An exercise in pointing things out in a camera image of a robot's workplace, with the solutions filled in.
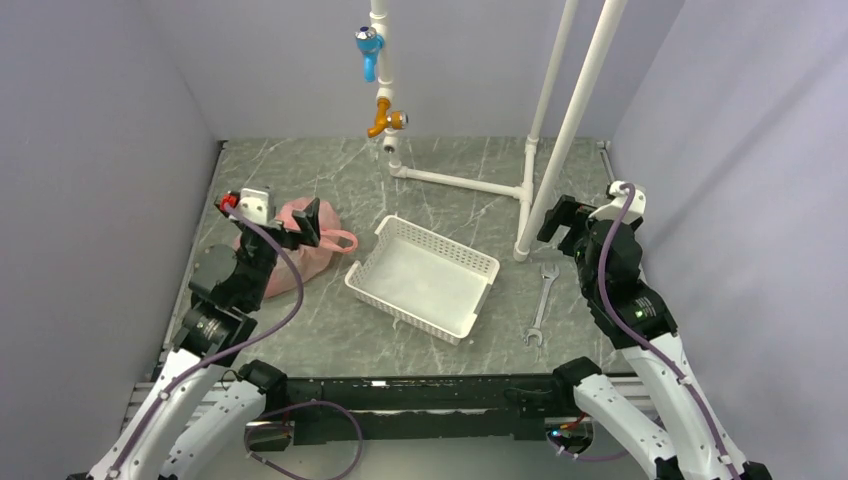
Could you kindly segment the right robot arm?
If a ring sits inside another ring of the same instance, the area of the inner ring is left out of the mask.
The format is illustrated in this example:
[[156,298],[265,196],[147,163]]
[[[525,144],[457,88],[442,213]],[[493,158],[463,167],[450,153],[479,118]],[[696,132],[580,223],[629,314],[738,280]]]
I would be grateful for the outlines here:
[[553,372],[557,411],[579,411],[598,422],[649,479],[768,479],[717,420],[696,380],[677,323],[661,295],[642,278],[635,237],[640,214],[616,220],[624,199],[594,207],[564,195],[545,214],[538,240],[567,228],[559,250],[573,259],[595,324],[645,387],[652,420],[613,386],[592,360],[580,357]]

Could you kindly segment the pink plastic bag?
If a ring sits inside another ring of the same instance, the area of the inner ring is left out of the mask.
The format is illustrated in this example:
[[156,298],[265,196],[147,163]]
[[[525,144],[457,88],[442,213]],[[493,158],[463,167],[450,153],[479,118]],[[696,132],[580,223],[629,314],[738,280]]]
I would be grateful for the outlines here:
[[[304,208],[314,198],[301,197],[286,202],[276,214],[275,219],[281,221],[286,229],[298,230],[299,228],[292,218],[292,211]],[[321,240],[318,247],[299,246],[296,250],[283,249],[297,268],[304,283],[324,271],[329,266],[335,253],[349,254],[358,247],[357,237],[352,232],[342,229],[339,215],[328,202],[323,200],[320,201],[319,222]],[[240,235],[236,237],[232,244],[237,252],[237,258],[239,238]],[[263,298],[276,297],[295,288],[294,274],[278,256],[277,264],[270,272]]]

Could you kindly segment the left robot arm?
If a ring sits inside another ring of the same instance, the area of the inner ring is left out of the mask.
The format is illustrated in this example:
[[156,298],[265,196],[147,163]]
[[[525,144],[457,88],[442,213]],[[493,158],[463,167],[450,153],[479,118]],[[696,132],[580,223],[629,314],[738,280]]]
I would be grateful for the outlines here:
[[[217,244],[201,253],[188,281],[191,303],[152,389],[107,453],[81,479],[188,479],[229,435],[256,417],[272,420],[287,406],[286,375],[263,362],[237,372],[225,397],[193,416],[238,355],[288,324],[305,300],[305,279],[292,259],[321,241],[320,200],[310,200],[285,222],[266,191],[242,189],[215,204],[240,231],[237,247]],[[277,264],[289,270],[292,309],[273,327],[254,332]]]

